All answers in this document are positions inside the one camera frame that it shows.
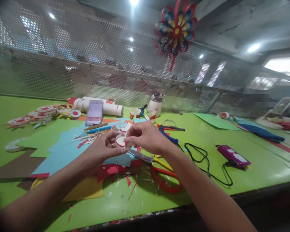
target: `cardboard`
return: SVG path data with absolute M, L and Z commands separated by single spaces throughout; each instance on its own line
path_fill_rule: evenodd
M 41 157 L 30 157 L 36 149 L 30 149 L 6 165 L 0 167 L 0 178 L 27 178 L 45 160 Z

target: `small paper cup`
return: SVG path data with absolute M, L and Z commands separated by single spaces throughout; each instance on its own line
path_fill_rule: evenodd
M 217 114 L 217 117 L 218 118 L 221 118 L 221 119 L 228 119 L 229 118 L 229 113 L 228 112 L 219 112 L 218 114 Z
M 138 108 L 130 109 L 130 118 L 140 118 L 141 110 Z

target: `blue fabric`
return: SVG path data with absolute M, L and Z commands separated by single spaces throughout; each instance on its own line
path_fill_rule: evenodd
M 245 129 L 249 130 L 250 132 L 262 137 L 262 138 L 271 140 L 271 141 L 276 142 L 276 143 L 280 143 L 280 142 L 283 142 L 285 140 L 285 138 L 274 135 L 274 134 L 272 134 L 272 133 L 268 132 L 267 130 L 264 130 L 260 127 L 247 125 L 247 124 L 240 124 L 240 123 L 239 123 L 239 125 L 241 127 L 244 127 Z
M 238 118 L 238 117 L 235 117 L 235 116 L 234 116 L 234 118 L 235 118 L 237 124 L 239 124 L 239 123 L 240 124 L 247 124 L 247 125 L 256 126 L 256 127 L 259 127 L 261 129 L 266 130 L 264 127 L 259 126 L 258 124 L 254 123 L 252 121 L 248 121 L 248 120 L 246 120 L 244 118 Z

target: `white bottle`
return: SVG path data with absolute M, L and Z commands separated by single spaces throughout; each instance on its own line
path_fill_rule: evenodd
M 151 100 L 148 104 L 147 107 L 147 113 L 151 113 L 153 111 L 157 111 L 156 116 L 159 117 L 161 113 L 161 108 L 162 108 L 162 100 L 163 100 L 164 95 L 158 92 L 154 92 L 151 95 Z

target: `yellow paper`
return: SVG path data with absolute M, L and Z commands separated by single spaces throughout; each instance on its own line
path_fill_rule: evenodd
M 44 180 L 45 179 L 36 179 L 31 189 L 37 187 Z M 97 183 L 97 177 L 86 178 L 75 186 L 61 202 L 103 197 L 102 185 L 103 181 Z

